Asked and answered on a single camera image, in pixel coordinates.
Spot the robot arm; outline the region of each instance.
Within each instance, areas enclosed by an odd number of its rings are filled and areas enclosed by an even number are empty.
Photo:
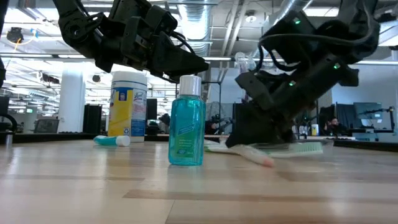
[[[115,0],[109,17],[89,15],[80,0],[53,0],[60,14],[64,41],[105,72],[114,63],[148,70],[174,82],[179,76],[202,72],[208,64],[174,46],[170,36],[181,39],[177,21],[168,11],[146,0]]]
[[[314,101],[339,83],[358,86],[359,70],[349,68],[377,48],[380,26],[372,14],[376,0],[342,0],[336,20],[314,28],[304,12],[290,11],[265,33],[259,43],[275,65],[285,71],[278,80],[260,71],[263,54],[254,71],[236,78],[252,98],[243,105],[248,116],[244,127],[234,130],[228,147],[259,142],[283,143],[294,140],[292,120],[302,110],[312,109]],[[287,64],[275,59],[275,50]]]

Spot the table surface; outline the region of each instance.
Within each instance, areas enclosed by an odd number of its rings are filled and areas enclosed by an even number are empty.
[[[276,160],[205,154],[171,166],[166,142],[0,146],[0,223],[393,223],[398,154],[333,148]]]

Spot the teal bottle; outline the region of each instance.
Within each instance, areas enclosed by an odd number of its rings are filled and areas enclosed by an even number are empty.
[[[200,77],[180,77],[180,96],[173,101],[170,120],[169,162],[173,165],[199,166],[203,162],[206,104],[200,92]]]

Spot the computer monitor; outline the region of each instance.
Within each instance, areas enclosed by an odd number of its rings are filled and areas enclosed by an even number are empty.
[[[383,112],[372,111],[381,110],[381,103],[354,103],[356,117],[358,119],[383,119]]]
[[[0,96],[0,114],[8,114],[9,101],[8,96]]]
[[[147,99],[147,120],[157,119],[157,99]]]

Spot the ductwork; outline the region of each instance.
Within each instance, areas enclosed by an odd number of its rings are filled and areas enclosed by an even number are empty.
[[[182,17],[182,30],[188,40],[206,40],[210,28],[211,6],[187,4],[179,5]],[[207,56],[209,45],[203,43],[190,44],[199,56]]]
[[[265,34],[272,26],[278,23],[289,11],[301,11],[309,7],[313,0],[284,0],[280,4],[280,9],[276,13],[266,17],[262,27],[262,34]],[[253,57],[259,53],[258,49],[253,53]]]

